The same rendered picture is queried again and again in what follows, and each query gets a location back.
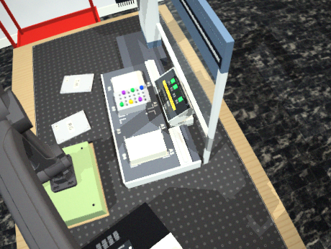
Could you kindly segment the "white rectangular block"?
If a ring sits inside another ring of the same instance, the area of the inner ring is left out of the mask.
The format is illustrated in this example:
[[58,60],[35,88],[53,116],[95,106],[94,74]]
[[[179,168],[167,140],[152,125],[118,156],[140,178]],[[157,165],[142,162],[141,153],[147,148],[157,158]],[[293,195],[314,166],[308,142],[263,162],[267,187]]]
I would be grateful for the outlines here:
[[125,140],[132,166],[168,155],[160,130]]

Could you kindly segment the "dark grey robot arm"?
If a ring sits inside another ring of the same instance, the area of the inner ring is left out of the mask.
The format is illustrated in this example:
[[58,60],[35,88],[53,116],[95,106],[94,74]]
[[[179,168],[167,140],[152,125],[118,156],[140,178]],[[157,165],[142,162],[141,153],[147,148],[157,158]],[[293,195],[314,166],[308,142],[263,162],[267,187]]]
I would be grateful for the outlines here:
[[81,249],[43,186],[50,181],[54,193],[77,186],[72,157],[31,128],[14,92],[0,83],[0,195],[29,249]]

